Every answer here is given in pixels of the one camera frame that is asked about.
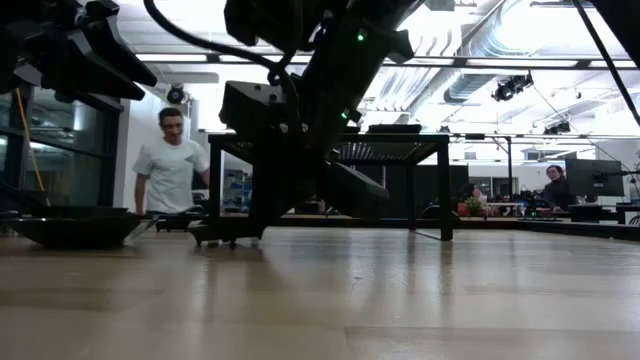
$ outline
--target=computer monitor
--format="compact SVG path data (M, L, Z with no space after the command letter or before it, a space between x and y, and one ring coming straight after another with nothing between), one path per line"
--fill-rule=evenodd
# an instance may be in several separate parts
M619 161L567 159L569 193L574 196L624 196Z

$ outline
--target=glass wall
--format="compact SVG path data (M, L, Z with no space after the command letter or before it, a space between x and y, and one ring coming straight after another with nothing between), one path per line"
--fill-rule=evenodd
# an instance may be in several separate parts
M35 171L49 201L56 205L96 206L99 204L101 161L90 156L31 142L23 189L40 191ZM35 165L32 154L35 154Z
M9 126L11 118L11 94L0 95L0 126Z
M79 101L64 103L53 90L37 88L33 94L31 133L86 151L105 151L109 115Z
M21 95L30 141L17 94L0 95L2 180L54 205L111 205L119 113L52 90L22 86Z

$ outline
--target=white t-shirt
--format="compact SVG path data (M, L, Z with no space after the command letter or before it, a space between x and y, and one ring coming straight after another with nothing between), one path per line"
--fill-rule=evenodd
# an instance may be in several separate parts
M143 145L133 171L149 176L147 211L180 213L193 206L191 181L193 171L209 168L204 149L193 140L175 146L160 139Z

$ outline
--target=window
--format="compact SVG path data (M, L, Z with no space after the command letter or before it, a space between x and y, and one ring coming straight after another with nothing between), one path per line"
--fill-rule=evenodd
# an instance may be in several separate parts
M4 173L8 143L9 139L6 136L0 136L0 173Z
M31 133L84 151L105 152L109 121L101 111L79 101L60 102L53 90L34 90Z
M513 178L513 193L519 192L518 178ZM493 196L509 196L509 178L493 178Z
M40 191L32 159L34 153L42 185L52 204L98 205L101 160L37 142L32 142L31 147L23 189Z

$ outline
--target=wooden floor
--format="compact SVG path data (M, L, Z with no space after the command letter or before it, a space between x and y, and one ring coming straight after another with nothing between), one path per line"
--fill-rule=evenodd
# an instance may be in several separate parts
M640 247L536 233L0 239L0 359L638 359Z

